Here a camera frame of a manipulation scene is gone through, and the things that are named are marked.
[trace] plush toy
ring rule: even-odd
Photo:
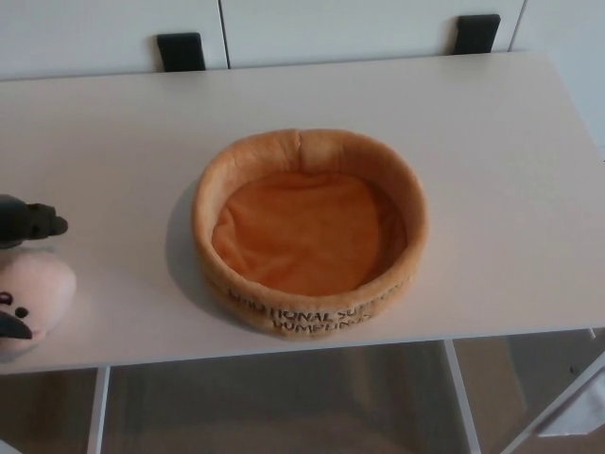
[[[0,350],[21,350],[44,339],[75,291],[76,275],[52,253],[0,251]]]
[[[20,246],[66,230],[54,208],[0,196],[0,351],[40,342],[71,305],[72,269],[52,253]]]

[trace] plush rim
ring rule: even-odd
[[[233,181],[227,182],[233,179],[233,175],[227,175],[225,171],[228,167],[233,166],[233,160],[242,159],[241,154],[238,156],[238,153],[247,150],[248,154],[246,156],[249,156],[252,149],[257,153],[255,158],[265,160],[265,164],[267,160],[271,159],[268,157],[269,152],[263,153],[263,148],[266,146],[267,148],[277,149],[295,147],[300,152],[302,144],[308,144],[308,147],[338,148],[341,154],[350,147],[363,148],[365,151],[361,154],[366,155],[364,159],[367,159],[368,153],[372,153],[373,159],[382,161],[381,166],[376,168],[378,173],[374,172],[374,178],[372,176],[368,178],[368,175],[356,176],[376,183],[393,198],[400,210],[401,206],[397,203],[397,200],[402,197],[406,199],[406,203],[409,205],[407,210],[411,213],[402,213],[406,225],[406,248],[390,269],[355,290],[335,295],[313,297],[268,288],[244,278],[229,268],[212,245],[212,233],[216,225],[216,216],[226,199],[244,183],[279,171],[279,169],[265,171],[260,175],[251,176],[243,183],[233,185]],[[389,175],[383,178],[380,176],[380,172],[386,172]],[[393,187],[398,187],[399,190],[394,191]],[[394,192],[400,195],[402,191],[406,192],[405,196],[393,197]],[[412,226],[408,226],[406,222],[406,218],[410,216],[414,218]],[[232,289],[243,297],[253,301],[262,301],[268,306],[282,310],[301,308],[305,310],[341,310],[363,304],[400,286],[406,287],[405,284],[419,265],[428,237],[425,195],[422,185],[411,167],[387,145],[368,136],[343,130],[279,130],[256,134],[234,142],[223,149],[202,173],[192,207],[192,224],[204,274],[213,281],[216,287],[223,288],[225,293],[229,293]]]

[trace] black lettering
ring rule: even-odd
[[[280,329],[286,329],[288,331],[292,331],[294,329],[294,323],[277,322],[275,320],[273,321],[273,326]]]
[[[299,331],[308,331],[309,333],[312,332],[311,330],[311,326],[302,326],[301,324],[297,324],[296,325],[296,332],[298,333]]]
[[[251,308],[254,309],[256,312],[260,312],[260,313],[265,312],[265,307],[263,305],[261,305],[260,303],[256,303],[255,301],[252,302]]]

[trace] orange cushion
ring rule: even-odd
[[[401,214],[375,184],[338,173],[281,172],[228,198],[212,243],[251,281],[323,296],[382,274],[406,240]]]

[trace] plush toy eye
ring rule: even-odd
[[[0,291],[0,305],[11,305],[12,295],[7,291]]]
[[[15,309],[15,316],[19,317],[20,319],[24,319],[25,317],[27,317],[28,313],[29,313],[29,311],[27,309],[25,309],[24,307],[17,307]]]

